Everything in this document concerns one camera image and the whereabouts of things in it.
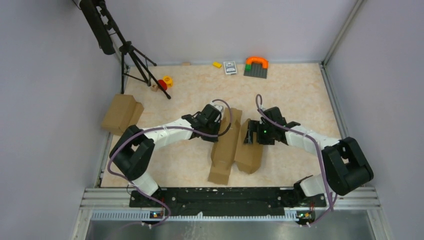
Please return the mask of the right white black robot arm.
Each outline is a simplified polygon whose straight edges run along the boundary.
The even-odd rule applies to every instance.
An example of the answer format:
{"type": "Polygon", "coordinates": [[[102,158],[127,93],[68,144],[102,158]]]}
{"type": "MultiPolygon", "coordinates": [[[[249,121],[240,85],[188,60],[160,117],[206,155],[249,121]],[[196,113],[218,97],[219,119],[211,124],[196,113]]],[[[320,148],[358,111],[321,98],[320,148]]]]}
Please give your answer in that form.
{"type": "Polygon", "coordinates": [[[276,106],[262,110],[260,120],[248,120],[243,136],[244,145],[267,146],[280,142],[318,157],[321,173],[293,185],[293,200],[299,206],[307,206],[320,194],[345,196],[374,179],[374,172],[355,138],[337,139],[298,122],[288,122],[276,106]]]}

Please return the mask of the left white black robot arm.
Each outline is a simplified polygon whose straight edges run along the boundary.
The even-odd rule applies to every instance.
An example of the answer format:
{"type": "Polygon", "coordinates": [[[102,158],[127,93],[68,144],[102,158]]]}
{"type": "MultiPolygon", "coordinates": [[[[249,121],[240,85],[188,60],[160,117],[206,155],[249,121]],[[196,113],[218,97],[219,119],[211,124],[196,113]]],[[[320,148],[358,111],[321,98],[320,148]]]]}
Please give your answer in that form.
{"type": "Polygon", "coordinates": [[[194,138],[217,142],[224,107],[208,103],[195,114],[186,114],[177,120],[156,127],[129,126],[109,154],[109,163],[115,164],[119,175],[136,189],[141,200],[149,207],[160,202],[159,185],[147,173],[154,151],[165,146],[194,138]]]}

